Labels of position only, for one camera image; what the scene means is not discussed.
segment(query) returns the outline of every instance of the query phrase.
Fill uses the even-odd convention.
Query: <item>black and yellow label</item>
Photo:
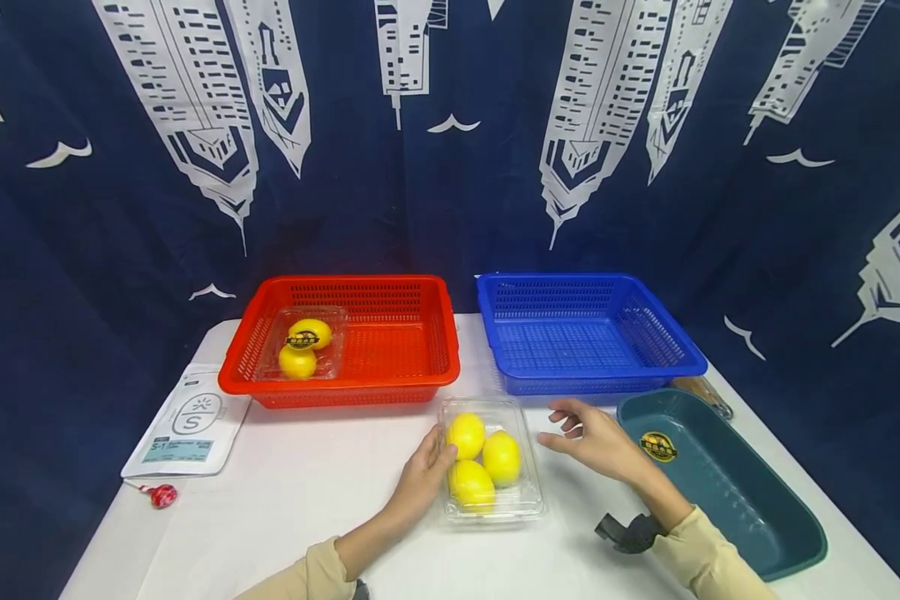
[[[673,447],[673,441],[666,434],[659,431],[647,431],[640,437],[640,448],[647,451],[654,461],[669,463],[677,458],[677,449]]]
[[[291,336],[287,336],[287,345],[294,350],[305,350],[312,348],[319,343],[319,336],[310,329],[297,331]]]

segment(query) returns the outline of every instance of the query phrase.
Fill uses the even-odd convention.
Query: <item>white table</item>
[[[220,363],[237,322],[211,329],[194,362]],[[457,315],[461,377],[437,398],[499,393],[479,316]],[[784,600],[900,600],[900,580],[710,367],[735,412],[733,426],[810,507],[827,532],[816,567],[772,583]],[[553,430],[539,399],[532,431]],[[61,598],[228,599],[343,534],[384,505],[400,468],[436,419],[413,407],[268,411],[252,403],[227,466],[174,482],[177,504],[155,511],[123,486]],[[549,513],[525,528],[456,532],[431,511],[414,533],[363,574],[373,598],[690,598],[650,555],[626,557],[594,535],[609,509],[628,522],[642,505],[618,482],[537,448]]]

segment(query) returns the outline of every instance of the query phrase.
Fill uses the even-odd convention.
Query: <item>plastic tray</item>
[[[254,381],[287,381],[280,371],[278,354],[286,345],[287,332],[301,318],[319,318],[332,331],[330,345],[313,350],[317,355],[317,370],[310,379],[336,379],[343,360],[343,345],[347,341],[347,311],[340,306],[287,306],[277,311],[271,332],[264,343]]]
[[[624,400],[617,418],[636,443],[648,433],[670,437],[676,457],[657,465],[765,581],[827,556],[827,537],[808,507],[702,399],[672,389],[644,393]]]
[[[497,487],[491,512],[468,512],[450,495],[444,485],[444,513],[450,523],[456,525],[492,526],[526,522],[537,519],[546,512],[543,490],[540,488],[537,459],[528,434],[527,422],[517,403],[507,397],[450,398],[440,404],[440,431],[445,437],[446,428],[461,413],[474,413],[486,426],[487,435],[505,430],[520,447],[521,472],[514,485]]]
[[[509,393],[645,392],[707,371],[689,336],[627,274],[483,274],[477,290]]]
[[[268,340],[286,335],[281,315],[300,306],[347,311],[337,377],[260,380],[261,365],[275,360]],[[248,393],[267,408],[300,408],[426,403],[458,374],[457,329],[439,277],[274,277],[247,305],[218,381],[224,392]]]

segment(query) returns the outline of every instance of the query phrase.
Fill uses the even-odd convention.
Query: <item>white paper bag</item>
[[[190,365],[120,472],[124,479],[220,473],[247,415],[249,396],[217,385],[220,365]]]

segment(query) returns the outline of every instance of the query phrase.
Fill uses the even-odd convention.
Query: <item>dark green tray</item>
[[[827,556],[817,518],[702,399],[672,389],[644,393],[624,400],[617,418],[636,443],[648,432],[670,437],[677,455],[657,465],[764,581]]]

